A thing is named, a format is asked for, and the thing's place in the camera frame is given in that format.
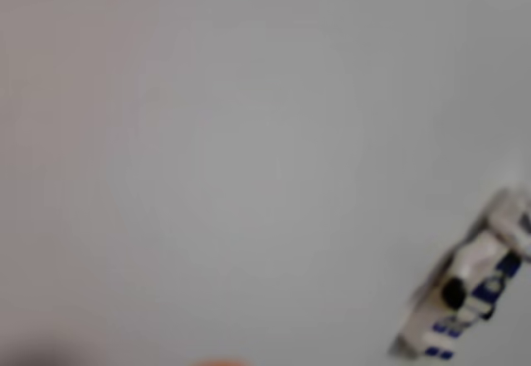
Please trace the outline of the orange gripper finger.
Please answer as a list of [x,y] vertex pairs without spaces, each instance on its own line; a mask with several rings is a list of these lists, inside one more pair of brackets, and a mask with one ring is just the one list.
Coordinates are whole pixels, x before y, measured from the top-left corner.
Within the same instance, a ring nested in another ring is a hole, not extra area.
[[197,361],[193,366],[251,366],[242,359],[203,359]]

